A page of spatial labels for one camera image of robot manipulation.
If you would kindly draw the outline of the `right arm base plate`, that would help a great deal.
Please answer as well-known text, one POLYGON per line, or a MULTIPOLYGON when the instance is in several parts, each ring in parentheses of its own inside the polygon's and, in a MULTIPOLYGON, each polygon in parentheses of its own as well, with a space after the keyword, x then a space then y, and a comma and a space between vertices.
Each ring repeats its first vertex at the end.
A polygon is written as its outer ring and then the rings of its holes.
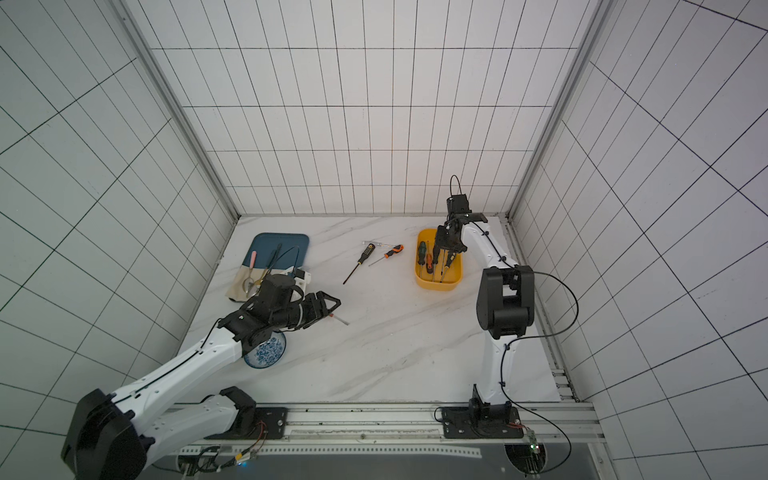
POLYGON ((522 439, 518 410, 510 404, 491 405, 472 411, 469 407, 441 407, 438 418, 443 436, 450 440, 522 439))

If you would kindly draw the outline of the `black yellow deli screwdriver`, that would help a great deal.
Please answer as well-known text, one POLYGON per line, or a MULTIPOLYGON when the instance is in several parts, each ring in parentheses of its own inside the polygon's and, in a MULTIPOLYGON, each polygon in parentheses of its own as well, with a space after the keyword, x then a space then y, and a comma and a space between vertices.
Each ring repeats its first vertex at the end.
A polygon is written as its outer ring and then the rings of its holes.
POLYGON ((432 275, 432 278, 435 278, 435 276, 440 272, 442 261, 444 259, 444 254, 442 248, 435 244, 432 250, 432 255, 434 258, 434 275, 432 275))

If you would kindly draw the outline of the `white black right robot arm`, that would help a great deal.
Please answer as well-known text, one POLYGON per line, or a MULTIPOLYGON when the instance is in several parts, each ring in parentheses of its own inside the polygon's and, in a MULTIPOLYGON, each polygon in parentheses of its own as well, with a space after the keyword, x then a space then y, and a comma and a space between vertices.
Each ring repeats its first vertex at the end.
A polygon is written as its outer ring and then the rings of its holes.
POLYGON ((465 406, 435 412, 450 439, 521 439, 526 433, 505 388, 517 341, 534 321, 533 272, 511 263, 493 235, 479 226, 486 221, 480 213, 450 213, 437 232, 443 251, 468 251, 483 267, 476 299, 478 324, 486 333, 480 380, 465 406))

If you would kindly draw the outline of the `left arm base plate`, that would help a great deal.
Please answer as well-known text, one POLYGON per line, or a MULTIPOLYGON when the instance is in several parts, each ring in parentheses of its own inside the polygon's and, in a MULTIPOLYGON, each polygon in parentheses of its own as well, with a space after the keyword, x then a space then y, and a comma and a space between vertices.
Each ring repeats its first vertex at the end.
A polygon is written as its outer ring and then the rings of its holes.
POLYGON ((206 437, 206 440, 279 440, 285 432, 289 410, 283 407, 247 408, 239 413, 229 430, 206 437))

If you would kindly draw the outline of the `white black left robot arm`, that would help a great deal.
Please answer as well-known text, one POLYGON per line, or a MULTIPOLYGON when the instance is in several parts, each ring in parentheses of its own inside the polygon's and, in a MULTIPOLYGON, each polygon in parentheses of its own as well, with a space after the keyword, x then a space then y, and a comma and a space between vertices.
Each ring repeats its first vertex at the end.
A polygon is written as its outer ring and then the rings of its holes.
POLYGON ((293 300, 297 291, 258 294, 155 371, 112 393, 95 389, 84 395, 72 416, 62 461, 78 479, 135 479, 154 461, 209 436, 263 438, 268 428, 257 417, 257 404, 238 387, 181 410, 170 408, 273 333, 306 329, 341 304, 324 292, 293 300))

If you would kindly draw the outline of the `green black screwdriver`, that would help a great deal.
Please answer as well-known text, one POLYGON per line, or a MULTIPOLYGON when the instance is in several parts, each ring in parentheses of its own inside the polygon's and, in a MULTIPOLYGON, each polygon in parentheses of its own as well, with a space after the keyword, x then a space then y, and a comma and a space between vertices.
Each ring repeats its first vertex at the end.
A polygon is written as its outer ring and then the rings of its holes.
POLYGON ((417 263, 419 266, 423 267, 426 263, 427 257, 427 245, 425 241, 421 241, 419 243, 417 254, 417 263))

